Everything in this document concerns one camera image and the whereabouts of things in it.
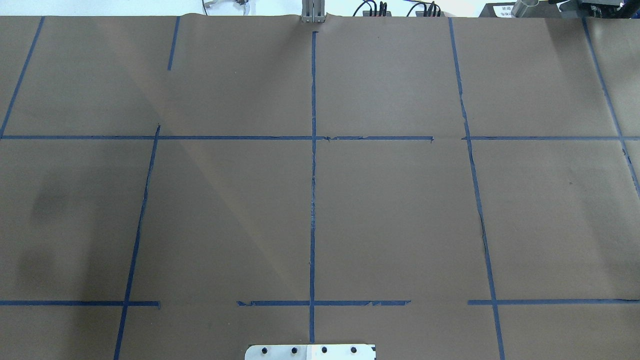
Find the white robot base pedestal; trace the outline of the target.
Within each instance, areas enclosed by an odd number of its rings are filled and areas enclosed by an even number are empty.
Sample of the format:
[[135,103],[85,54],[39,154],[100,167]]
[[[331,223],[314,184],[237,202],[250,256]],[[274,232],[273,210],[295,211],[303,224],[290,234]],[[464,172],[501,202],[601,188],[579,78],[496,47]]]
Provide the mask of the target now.
[[374,344],[251,345],[245,360],[376,360]]

